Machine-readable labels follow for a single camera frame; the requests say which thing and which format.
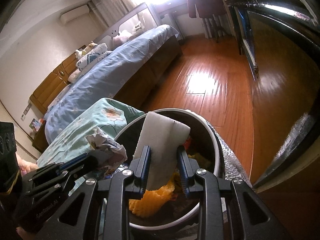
floor plank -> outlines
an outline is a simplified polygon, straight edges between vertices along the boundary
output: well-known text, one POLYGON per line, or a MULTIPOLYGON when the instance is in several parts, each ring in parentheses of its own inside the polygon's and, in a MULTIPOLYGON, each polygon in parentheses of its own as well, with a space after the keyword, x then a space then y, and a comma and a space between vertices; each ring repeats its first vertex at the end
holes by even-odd
POLYGON ((207 119, 249 174, 253 149, 252 101, 245 56, 233 38, 195 38, 175 60, 142 109, 189 109, 207 119))

blue bed sheet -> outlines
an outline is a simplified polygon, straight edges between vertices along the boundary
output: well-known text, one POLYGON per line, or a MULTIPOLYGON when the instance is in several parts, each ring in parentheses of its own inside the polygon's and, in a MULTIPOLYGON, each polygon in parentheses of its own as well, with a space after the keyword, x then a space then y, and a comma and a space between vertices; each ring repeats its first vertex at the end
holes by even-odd
POLYGON ((115 49, 79 78, 46 114, 49 144, 79 115, 101 98, 113 98, 121 87, 173 35, 176 29, 161 25, 115 49))

foam piece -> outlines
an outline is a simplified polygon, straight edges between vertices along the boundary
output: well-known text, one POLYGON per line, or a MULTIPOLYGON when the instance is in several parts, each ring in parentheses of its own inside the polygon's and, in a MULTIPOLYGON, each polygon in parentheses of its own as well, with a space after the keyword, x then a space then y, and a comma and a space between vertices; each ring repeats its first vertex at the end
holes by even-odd
POLYGON ((166 185, 177 165, 177 148, 184 144, 190 127, 169 117, 149 112, 135 150, 134 159, 140 158, 145 145, 151 148, 151 163, 147 190, 157 190, 166 185))

red coat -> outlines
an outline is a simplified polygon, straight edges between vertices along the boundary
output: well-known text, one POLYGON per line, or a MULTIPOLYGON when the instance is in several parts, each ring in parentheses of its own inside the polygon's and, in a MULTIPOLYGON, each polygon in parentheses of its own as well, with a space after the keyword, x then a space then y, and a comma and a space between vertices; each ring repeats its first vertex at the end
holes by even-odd
POLYGON ((226 13, 222 0, 187 0, 190 18, 196 18, 196 7, 200 18, 211 18, 226 13))

trash can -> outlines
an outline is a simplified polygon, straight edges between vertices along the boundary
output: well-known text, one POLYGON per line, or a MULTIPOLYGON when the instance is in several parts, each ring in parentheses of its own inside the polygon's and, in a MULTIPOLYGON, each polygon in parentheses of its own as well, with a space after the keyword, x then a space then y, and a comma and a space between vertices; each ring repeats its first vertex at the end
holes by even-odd
MULTIPOLYGON (((155 110, 154 112, 189 126, 191 128, 190 136, 196 145, 196 150, 200 152, 201 155, 207 160, 214 163, 214 170, 212 171, 213 174, 217 177, 224 178, 224 161, 221 145, 214 133, 214 130, 210 128, 205 119, 193 112, 177 108, 159 109, 155 110)), ((146 115, 147 114, 144 114, 129 123, 115 138, 118 143, 125 147, 127 151, 128 162, 132 160, 134 155, 146 115)), ((185 225, 193 223, 194 219, 197 219, 198 212, 199 202, 197 202, 197 204, 195 203, 194 207, 182 217, 173 221, 158 221, 153 223, 151 226, 144 225, 145 223, 142 221, 142 219, 139 220, 139 218, 130 213, 130 227, 144 231, 177 231, 183 228, 185 225)))

